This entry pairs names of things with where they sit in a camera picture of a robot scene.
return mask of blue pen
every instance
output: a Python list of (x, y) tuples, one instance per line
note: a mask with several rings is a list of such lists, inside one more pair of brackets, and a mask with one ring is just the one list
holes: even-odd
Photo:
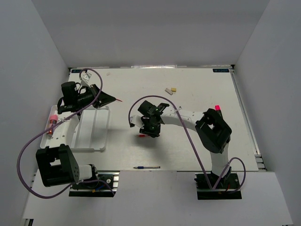
[(135, 166), (134, 169), (160, 169), (160, 166)]

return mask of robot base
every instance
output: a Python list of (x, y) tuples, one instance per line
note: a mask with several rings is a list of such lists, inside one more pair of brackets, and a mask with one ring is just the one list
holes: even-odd
[[(119, 173), (116, 172), (98, 172), (99, 179), (106, 181), (113, 192), (118, 187)], [(111, 191), (103, 186), (103, 183), (78, 184), (72, 185), (69, 191), (70, 197), (113, 197)]]
[[(215, 184), (216, 178), (208, 174), (210, 183)], [(228, 178), (220, 182), (217, 191), (211, 191), (206, 182), (204, 174), (196, 174), (198, 200), (226, 200), (226, 199), (242, 199), (241, 192), (238, 190), (233, 193), (239, 186), (239, 179), (236, 173), (230, 173)]]

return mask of gray wall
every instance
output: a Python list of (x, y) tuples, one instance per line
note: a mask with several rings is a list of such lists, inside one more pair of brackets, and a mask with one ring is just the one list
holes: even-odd
[(272, 0), (240, 56), (236, 77), (268, 169), (301, 226), (301, 1)]
[[(30, 0), (1, 2), (0, 31), (0, 224), (17, 226), (28, 195), (17, 177), (17, 156), (45, 127), (68, 70)], [(28, 183), (39, 142), (22, 158)]]
[(70, 67), (235, 64), (269, 0), (32, 0)]

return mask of red cap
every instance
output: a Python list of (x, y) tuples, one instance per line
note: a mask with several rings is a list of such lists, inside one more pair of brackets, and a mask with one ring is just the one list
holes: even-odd
[(51, 115), (50, 117), (49, 117), (49, 120), (58, 120), (58, 117), (57, 117), (57, 115), (56, 114), (53, 114), (53, 115)]

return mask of white table surface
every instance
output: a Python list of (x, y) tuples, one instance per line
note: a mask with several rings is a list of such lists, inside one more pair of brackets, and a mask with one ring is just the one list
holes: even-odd
[[(232, 128), (229, 159), (241, 158), (248, 171), (257, 171), (254, 147), (239, 106), (230, 73), (213, 73), (212, 69), (96, 69), (103, 78), (103, 91), (123, 102), (109, 104), (111, 110), (107, 147), (104, 152), (74, 153), (78, 164), (93, 163), (98, 170), (133, 170), (134, 166), (161, 166), (162, 170), (200, 171), (200, 166), (182, 127), (162, 125), (160, 137), (135, 137), (137, 127), (130, 128), (128, 110), (137, 99), (146, 95), (169, 98), (185, 110), (204, 112), (220, 105), (225, 121)], [(98, 86), (98, 76), (91, 84)], [(69, 81), (79, 82), (79, 74), (71, 73)], [(170, 96), (165, 88), (177, 88)], [(164, 100), (149, 98), (157, 105)], [(137, 108), (132, 111), (139, 114)], [(209, 152), (196, 132), (190, 135), (206, 170), (211, 170)], [(233, 171), (242, 170), (233, 161)]]
[[(243, 173), (238, 173), (242, 180)], [(43, 200), (29, 195), (23, 218), (34, 226), (281, 226), (290, 225), (280, 185), (273, 172), (248, 172), (242, 200), (197, 200), (194, 173), (122, 171), (113, 198), (69, 197), (69, 191)], [(33, 189), (51, 195), (37, 173)]]

